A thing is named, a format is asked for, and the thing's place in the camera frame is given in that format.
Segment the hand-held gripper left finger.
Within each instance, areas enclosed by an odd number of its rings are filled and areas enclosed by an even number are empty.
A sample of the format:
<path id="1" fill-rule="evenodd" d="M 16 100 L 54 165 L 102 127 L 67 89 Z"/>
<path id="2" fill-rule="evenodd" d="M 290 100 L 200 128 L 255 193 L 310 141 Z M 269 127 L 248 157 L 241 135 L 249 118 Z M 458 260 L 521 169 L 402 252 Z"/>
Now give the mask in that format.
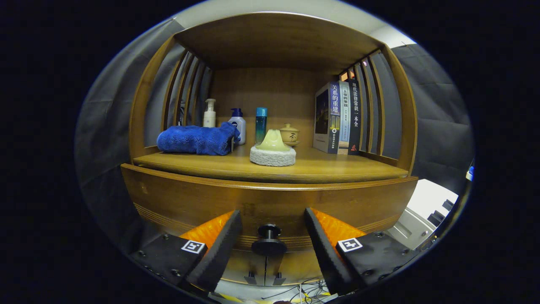
<path id="1" fill-rule="evenodd" d="M 164 233 L 130 257 L 166 283 L 208 294 L 222 278 L 241 231 L 240 211 L 232 210 L 181 236 Z"/>

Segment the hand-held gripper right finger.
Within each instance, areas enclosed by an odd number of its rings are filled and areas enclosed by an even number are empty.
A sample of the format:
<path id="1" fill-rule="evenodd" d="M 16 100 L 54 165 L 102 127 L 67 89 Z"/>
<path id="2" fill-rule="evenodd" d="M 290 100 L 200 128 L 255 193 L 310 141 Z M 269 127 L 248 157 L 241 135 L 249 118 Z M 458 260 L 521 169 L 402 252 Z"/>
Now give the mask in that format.
<path id="1" fill-rule="evenodd" d="M 305 226 L 330 294 L 343 296 L 366 289 L 418 254 L 389 233 L 364 233 L 313 208 L 305 209 Z"/>

